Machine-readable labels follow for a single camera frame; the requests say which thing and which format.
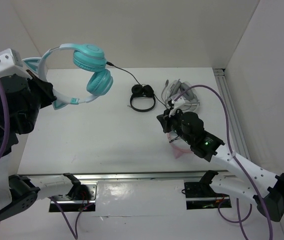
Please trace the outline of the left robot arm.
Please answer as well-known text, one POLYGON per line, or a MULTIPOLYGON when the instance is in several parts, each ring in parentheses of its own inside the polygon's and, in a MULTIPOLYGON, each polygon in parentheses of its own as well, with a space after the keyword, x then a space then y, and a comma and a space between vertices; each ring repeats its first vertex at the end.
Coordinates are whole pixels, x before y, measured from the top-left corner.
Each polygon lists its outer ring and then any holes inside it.
POLYGON ((83 200, 89 194, 88 188, 70 173, 39 179, 8 173, 18 135, 33 131, 39 111, 55 99, 52 84, 31 71, 26 76, 0 78, 0 221, 27 210, 37 200, 58 195, 83 200))

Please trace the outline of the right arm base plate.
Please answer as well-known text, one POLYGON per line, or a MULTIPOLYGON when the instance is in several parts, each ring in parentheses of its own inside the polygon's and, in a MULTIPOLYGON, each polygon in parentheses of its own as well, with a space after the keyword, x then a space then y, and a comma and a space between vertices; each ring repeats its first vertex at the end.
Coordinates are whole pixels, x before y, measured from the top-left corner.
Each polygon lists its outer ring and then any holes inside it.
POLYGON ((202 182, 184 182, 181 193, 186 198, 187 210, 231 208, 231 201, 228 195, 214 192, 210 186, 202 182))

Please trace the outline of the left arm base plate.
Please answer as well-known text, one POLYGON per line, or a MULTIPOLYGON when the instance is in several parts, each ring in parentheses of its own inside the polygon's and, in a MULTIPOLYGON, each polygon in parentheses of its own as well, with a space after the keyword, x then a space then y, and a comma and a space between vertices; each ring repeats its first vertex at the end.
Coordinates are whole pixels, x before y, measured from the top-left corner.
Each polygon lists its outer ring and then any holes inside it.
POLYGON ((65 213, 79 212, 82 209, 84 212, 96 210, 97 183, 84 182, 82 184, 87 187, 87 191, 82 190, 75 198, 66 195, 53 196, 65 213))

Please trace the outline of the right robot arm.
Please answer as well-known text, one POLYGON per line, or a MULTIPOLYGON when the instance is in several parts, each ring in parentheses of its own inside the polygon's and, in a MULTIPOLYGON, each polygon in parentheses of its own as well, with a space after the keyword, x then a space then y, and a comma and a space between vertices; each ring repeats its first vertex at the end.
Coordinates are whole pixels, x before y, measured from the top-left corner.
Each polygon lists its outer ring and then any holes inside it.
POLYGON ((246 199, 262 215, 269 216, 274 222, 281 221, 284 215, 284 173, 278 175, 270 172, 231 152, 223 140, 204 129, 204 122, 196 113, 183 113, 178 109, 174 115, 169 114, 170 110, 167 109, 157 116, 164 133, 176 133, 197 157, 223 167, 241 180, 235 182, 210 170, 200 183, 203 195, 224 192, 246 199))

